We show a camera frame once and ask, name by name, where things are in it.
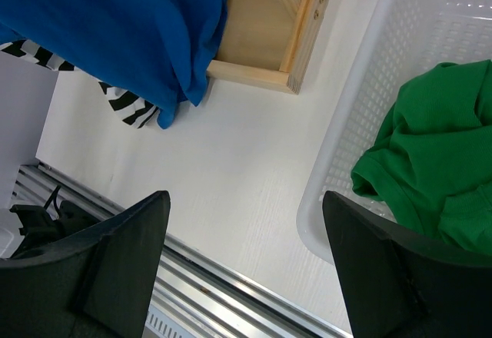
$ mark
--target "table surface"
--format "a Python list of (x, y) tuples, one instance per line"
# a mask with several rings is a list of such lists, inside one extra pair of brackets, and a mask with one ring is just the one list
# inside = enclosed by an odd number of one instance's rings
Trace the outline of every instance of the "table surface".
[(38, 159), (127, 207), (171, 193), (168, 232), (350, 331), (335, 268), (302, 244), (302, 194), (377, 0), (330, 0), (298, 96), (214, 81), (173, 126), (135, 130), (61, 73)]

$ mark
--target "blue garment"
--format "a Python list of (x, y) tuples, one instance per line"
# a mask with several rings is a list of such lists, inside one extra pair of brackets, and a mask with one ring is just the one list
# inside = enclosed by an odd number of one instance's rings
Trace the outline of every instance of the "blue garment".
[(0, 41), (31, 39), (96, 78), (133, 91), (171, 125), (197, 105), (220, 44), (226, 0), (1, 0)]

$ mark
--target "blue fabric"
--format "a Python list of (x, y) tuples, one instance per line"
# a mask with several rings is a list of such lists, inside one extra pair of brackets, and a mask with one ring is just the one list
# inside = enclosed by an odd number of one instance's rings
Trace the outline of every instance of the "blue fabric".
[(226, 0), (2, 0), (0, 41), (19, 35), (161, 109), (200, 103), (220, 44)]

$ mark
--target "green garment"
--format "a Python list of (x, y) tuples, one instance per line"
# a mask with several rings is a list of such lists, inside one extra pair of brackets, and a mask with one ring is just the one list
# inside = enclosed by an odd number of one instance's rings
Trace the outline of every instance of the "green garment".
[(490, 61), (443, 63), (406, 83), (352, 180), (399, 224), (492, 254)]

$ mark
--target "white laundry basket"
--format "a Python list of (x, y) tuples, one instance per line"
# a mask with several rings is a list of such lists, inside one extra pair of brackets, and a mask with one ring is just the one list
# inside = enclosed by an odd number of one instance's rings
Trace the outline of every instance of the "white laundry basket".
[(372, 146), (399, 87), (442, 61), (492, 58), (492, 0), (379, 0), (357, 53), (298, 211), (307, 248), (332, 262), (321, 202), (337, 191), (382, 217), (381, 203), (356, 196), (351, 170)]

